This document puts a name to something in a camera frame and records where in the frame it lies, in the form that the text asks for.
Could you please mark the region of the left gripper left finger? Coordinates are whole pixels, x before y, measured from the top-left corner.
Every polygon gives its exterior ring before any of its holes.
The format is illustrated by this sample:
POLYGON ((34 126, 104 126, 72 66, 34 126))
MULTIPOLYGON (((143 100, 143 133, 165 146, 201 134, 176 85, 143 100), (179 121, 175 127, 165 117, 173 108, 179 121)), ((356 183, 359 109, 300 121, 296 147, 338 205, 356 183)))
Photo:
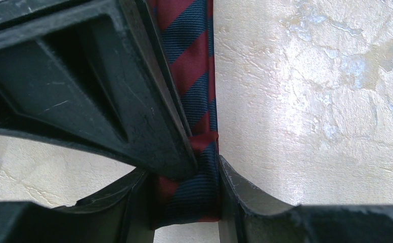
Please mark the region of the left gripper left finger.
POLYGON ((0 202, 0 242, 149 242, 147 185, 134 169, 71 207, 0 202))

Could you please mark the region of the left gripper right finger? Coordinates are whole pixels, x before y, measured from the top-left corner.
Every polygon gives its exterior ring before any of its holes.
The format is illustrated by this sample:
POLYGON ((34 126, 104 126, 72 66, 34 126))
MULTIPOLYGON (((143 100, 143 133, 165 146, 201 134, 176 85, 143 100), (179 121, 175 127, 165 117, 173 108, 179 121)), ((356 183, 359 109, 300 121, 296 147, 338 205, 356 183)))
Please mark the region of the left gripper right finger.
POLYGON ((393 205, 285 203, 249 182, 222 156, 221 242, 393 242, 393 205))

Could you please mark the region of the red navy striped tie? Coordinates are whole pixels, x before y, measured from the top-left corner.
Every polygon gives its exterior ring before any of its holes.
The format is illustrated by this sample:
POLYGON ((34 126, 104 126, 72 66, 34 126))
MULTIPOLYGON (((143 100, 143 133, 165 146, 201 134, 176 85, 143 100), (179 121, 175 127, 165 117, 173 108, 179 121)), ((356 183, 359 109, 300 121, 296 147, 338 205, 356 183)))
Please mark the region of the red navy striped tie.
POLYGON ((154 229, 220 219, 212 1, 150 1, 187 123, 198 173, 153 180, 154 229))

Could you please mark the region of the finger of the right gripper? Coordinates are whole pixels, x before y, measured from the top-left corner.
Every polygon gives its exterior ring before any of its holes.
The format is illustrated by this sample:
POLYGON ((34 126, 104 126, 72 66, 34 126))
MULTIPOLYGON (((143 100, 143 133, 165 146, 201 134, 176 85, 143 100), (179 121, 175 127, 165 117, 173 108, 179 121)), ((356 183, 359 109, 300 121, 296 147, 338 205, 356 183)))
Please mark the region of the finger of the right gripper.
POLYGON ((0 1, 0 135, 196 174, 147 1, 0 1))

